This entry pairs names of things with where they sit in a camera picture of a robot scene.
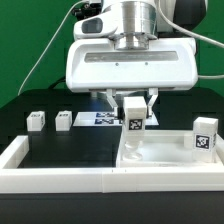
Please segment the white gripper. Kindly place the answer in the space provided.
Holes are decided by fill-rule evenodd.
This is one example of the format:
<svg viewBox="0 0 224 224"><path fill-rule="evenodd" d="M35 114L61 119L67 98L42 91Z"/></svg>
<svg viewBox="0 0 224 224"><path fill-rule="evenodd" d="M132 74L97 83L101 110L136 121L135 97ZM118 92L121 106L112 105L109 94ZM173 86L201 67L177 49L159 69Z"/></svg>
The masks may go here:
<svg viewBox="0 0 224 224"><path fill-rule="evenodd" d="M159 90L188 90L197 80L192 38L151 40L147 50L117 50L107 38L74 42L68 52L66 84L73 92L105 91L119 117L116 91L148 90L148 116Z"/></svg>

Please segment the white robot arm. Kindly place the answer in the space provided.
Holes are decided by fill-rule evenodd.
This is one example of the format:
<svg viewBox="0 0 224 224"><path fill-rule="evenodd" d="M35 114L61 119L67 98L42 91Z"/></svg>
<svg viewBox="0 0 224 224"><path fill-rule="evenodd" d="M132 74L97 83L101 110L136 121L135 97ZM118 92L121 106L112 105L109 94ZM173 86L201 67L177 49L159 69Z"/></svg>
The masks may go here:
<svg viewBox="0 0 224 224"><path fill-rule="evenodd" d="M207 0L101 0L100 12L74 25L66 65L73 92L104 92L114 115L118 91L146 91L151 112L160 91L188 90L200 78L196 41L224 43L196 34Z"/></svg>

